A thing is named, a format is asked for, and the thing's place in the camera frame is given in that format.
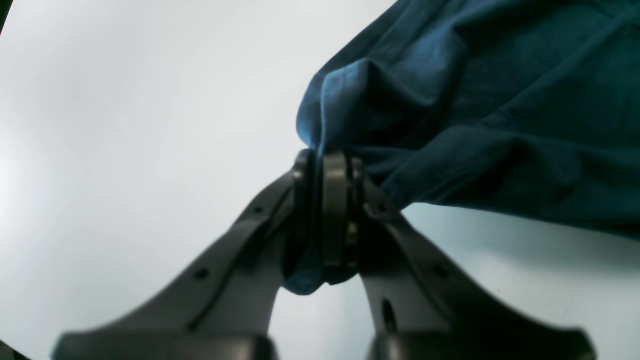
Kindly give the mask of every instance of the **blue cloth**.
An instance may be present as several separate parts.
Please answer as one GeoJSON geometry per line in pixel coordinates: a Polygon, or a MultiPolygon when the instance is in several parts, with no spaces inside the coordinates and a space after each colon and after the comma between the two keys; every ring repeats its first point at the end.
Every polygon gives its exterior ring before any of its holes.
{"type": "MultiPolygon", "coordinates": [[[[399,0],[314,76],[297,129],[362,158],[400,208],[635,236],[639,1],[399,0]]],[[[314,251],[289,290],[326,280],[314,251]]]]}

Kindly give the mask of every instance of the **screw hole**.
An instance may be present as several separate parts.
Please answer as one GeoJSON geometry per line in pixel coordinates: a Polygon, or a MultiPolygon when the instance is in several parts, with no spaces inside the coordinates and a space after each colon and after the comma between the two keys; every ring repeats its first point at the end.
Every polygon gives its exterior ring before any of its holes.
{"type": "Polygon", "coordinates": [[[441,264],[434,266],[433,272],[442,280],[447,280],[449,278],[449,272],[441,264]]]}
{"type": "Polygon", "coordinates": [[[396,316],[393,308],[391,307],[391,303],[387,299],[382,300],[382,317],[385,320],[385,327],[387,328],[387,331],[395,332],[397,330],[396,316]]]}
{"type": "Polygon", "coordinates": [[[195,272],[195,274],[193,274],[193,277],[196,280],[202,280],[204,278],[206,278],[207,276],[209,276],[209,271],[205,268],[201,268],[198,271],[195,272]]]}

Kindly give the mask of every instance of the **blue fabric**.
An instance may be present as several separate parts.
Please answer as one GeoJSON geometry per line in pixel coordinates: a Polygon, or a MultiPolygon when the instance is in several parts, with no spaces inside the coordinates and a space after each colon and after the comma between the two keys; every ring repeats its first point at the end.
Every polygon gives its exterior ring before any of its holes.
{"type": "Polygon", "coordinates": [[[635,236],[639,1],[399,0],[314,76],[297,128],[361,157],[400,208],[635,236]]]}

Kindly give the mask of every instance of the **white surface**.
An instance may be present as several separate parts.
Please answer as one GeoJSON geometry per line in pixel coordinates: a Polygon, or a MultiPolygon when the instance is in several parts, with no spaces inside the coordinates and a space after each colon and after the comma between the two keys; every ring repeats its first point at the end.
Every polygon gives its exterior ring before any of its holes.
{"type": "MultiPolygon", "coordinates": [[[[0,339],[33,360],[122,316],[305,146],[309,80],[389,0],[15,1],[0,36],[0,339]]],[[[500,215],[405,211],[491,292],[640,358],[640,244],[500,215]]],[[[362,359],[360,281],[278,294],[282,360],[362,359]]]]}

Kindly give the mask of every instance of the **white background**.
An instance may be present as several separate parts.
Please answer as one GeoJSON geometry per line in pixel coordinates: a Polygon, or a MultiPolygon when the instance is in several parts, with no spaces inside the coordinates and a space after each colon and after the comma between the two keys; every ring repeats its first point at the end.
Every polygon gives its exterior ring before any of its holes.
{"type": "MultiPolygon", "coordinates": [[[[20,0],[0,36],[0,339],[44,360],[142,304],[304,148],[313,74],[390,0],[20,0]]],[[[640,359],[640,244],[501,215],[405,211],[490,292],[640,359]]],[[[278,294],[282,360],[363,359],[359,278],[278,294]]]]}

